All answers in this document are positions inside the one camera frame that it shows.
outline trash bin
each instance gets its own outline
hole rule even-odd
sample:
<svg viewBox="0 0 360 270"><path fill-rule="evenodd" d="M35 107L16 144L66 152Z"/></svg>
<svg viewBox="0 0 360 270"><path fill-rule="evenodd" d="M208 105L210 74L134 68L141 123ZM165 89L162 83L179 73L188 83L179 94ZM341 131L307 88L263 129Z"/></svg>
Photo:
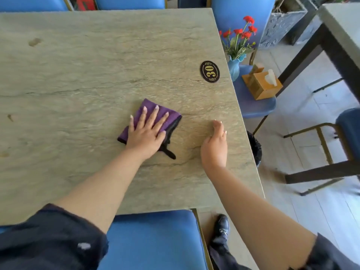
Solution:
<svg viewBox="0 0 360 270"><path fill-rule="evenodd" d="M259 167L261 162L261 157L263 156L263 152L261 150L261 144L259 143L259 141L256 140L256 138L253 136L252 133L250 133L249 131L246 132L248 133L250 147L252 150L252 155L254 155L256 167Z"/></svg>

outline black sleeve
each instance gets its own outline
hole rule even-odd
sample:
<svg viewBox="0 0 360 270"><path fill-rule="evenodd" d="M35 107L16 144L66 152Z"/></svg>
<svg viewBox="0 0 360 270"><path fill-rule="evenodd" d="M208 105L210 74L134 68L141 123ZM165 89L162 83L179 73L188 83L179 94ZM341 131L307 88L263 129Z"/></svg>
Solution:
<svg viewBox="0 0 360 270"><path fill-rule="evenodd" d="M299 270L360 270L360 266L348 259L327 238L318 234L306 265Z"/></svg>
<svg viewBox="0 0 360 270"><path fill-rule="evenodd" d="M106 235L87 220L47 204L0 234L0 269L97 269Z"/></svg>

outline oval black plaque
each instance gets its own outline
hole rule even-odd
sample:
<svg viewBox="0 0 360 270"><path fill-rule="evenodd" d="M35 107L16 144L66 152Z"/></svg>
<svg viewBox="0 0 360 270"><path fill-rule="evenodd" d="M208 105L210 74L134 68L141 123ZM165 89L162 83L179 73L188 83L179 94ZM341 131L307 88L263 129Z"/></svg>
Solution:
<svg viewBox="0 0 360 270"><path fill-rule="evenodd" d="M200 73L203 78L208 82L217 82L220 78L220 71L218 66L209 60L201 63Z"/></svg>

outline purple cloth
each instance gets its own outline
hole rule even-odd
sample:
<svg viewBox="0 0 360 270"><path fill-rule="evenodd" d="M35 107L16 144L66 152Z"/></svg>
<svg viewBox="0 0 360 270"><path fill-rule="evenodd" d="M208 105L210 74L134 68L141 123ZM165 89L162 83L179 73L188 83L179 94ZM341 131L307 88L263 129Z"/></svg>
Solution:
<svg viewBox="0 0 360 270"><path fill-rule="evenodd" d="M137 110L135 116L134 116L134 126L135 126L135 129L137 127L137 123L139 122L139 119L140 119L140 116L143 112L143 108L144 106L146 106L146 108L148 109L148 112L146 114L146 119L145 121L148 121L151 113L153 112L153 110L155 109L155 106L156 104L153 103L152 101L148 100L148 99L144 99L143 102L141 103L140 105L140 108ZM169 108L166 108L164 106L160 106L159 105L159 112L157 114L157 117L155 119L155 123L157 123L163 116L166 112L169 112L169 117L167 118L167 120L165 121L165 123L162 125L162 127L160 128L160 131L164 131L164 130L167 130L167 128L175 121L177 120L179 117L181 117L181 114L178 113L177 111L174 111L174 110L171 110ZM128 131L129 131L129 126L127 126L124 131L121 133L121 135L119 136L118 139L122 139L124 141L127 141L128 140ZM167 141L167 136L168 136L168 133L166 133L166 138L164 139L164 142L165 143Z"/></svg>

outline wooden tissue box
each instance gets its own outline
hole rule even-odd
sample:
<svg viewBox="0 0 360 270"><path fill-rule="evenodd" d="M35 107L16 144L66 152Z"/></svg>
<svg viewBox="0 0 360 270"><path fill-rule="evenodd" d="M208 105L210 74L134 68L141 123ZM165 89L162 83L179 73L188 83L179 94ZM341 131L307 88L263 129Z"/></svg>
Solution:
<svg viewBox="0 0 360 270"><path fill-rule="evenodd" d="M254 99L268 99L275 96L283 87L281 82L278 80L277 77L275 77L277 86L268 83L265 80L265 76L268 75L268 72L263 72L263 67L259 67L259 65L254 65L254 68L249 75L242 76L246 86L248 87L250 93L253 95Z"/></svg>

